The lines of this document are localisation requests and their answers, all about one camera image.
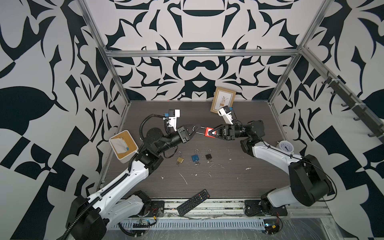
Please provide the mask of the red padlock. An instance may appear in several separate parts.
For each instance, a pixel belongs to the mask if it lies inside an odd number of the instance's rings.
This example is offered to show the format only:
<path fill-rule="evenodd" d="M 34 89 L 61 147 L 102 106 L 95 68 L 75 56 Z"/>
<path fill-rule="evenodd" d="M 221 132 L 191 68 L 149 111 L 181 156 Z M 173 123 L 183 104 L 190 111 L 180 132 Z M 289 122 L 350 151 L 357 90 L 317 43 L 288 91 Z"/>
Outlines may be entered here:
<path fill-rule="evenodd" d="M 216 132 L 214 131 L 213 128 L 209 128 L 209 127 L 200 127 L 200 128 L 197 130 L 197 134 L 199 134 L 199 135 L 203 135 L 203 136 L 205 136 L 205 137 L 209 137 L 209 138 L 215 138 Z"/>

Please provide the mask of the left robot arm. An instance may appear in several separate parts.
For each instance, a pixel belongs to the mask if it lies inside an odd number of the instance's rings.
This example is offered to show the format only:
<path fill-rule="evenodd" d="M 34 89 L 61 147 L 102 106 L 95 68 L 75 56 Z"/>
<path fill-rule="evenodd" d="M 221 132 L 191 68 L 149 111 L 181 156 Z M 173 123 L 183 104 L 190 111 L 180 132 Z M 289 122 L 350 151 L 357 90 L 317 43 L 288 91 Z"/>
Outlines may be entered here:
<path fill-rule="evenodd" d="M 61 240 L 69 237 L 75 240 L 101 240 L 110 227 L 126 217 L 144 214 L 150 207 L 150 198 L 142 191 L 135 192 L 123 202 L 120 199 L 160 166 L 165 151 L 190 141 L 201 127 L 198 124 L 183 125 L 167 134 L 159 128 L 151 128 L 144 135 L 145 123 L 154 117 L 151 114 L 140 124 L 142 145 L 130 159 L 128 168 L 97 192 L 73 200 Z"/>

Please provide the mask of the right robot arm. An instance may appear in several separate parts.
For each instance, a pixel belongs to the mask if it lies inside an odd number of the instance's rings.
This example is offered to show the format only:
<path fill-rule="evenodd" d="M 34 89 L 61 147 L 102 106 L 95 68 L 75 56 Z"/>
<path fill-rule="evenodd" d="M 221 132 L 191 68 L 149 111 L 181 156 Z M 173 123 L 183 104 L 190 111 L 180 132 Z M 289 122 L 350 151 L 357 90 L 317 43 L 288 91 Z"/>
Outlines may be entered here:
<path fill-rule="evenodd" d="M 241 139 L 241 148 L 251 157 L 264 160 L 289 175 L 288 186 L 274 189 L 261 197 L 264 209 L 276 209 L 293 203 L 310 207 L 330 193 L 336 193 L 333 180 L 324 172 L 312 155 L 290 154 L 267 144 L 263 121 L 251 121 L 247 125 L 220 125 L 208 131 L 208 135 L 225 141 Z"/>

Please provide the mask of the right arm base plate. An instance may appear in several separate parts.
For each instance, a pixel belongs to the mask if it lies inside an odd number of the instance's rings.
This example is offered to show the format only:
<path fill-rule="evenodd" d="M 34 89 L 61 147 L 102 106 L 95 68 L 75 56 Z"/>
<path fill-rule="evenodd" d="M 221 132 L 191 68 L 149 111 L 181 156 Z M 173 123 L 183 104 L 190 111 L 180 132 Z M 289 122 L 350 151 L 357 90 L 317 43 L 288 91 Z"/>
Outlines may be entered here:
<path fill-rule="evenodd" d="M 288 215 L 287 208 L 274 207 L 267 200 L 245 200 L 245 215 L 248 217 L 275 216 L 286 217 Z"/>

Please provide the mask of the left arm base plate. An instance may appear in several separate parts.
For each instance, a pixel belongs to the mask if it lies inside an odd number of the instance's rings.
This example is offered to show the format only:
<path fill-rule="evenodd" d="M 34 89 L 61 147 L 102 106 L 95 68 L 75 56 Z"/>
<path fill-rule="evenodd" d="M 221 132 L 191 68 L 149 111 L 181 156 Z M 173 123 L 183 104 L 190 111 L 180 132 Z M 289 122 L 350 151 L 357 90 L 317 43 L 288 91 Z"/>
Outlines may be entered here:
<path fill-rule="evenodd" d="M 142 211 L 139 213 L 139 216 L 152 218 L 163 217 L 165 210 L 164 201 L 150 201 L 144 204 Z"/>

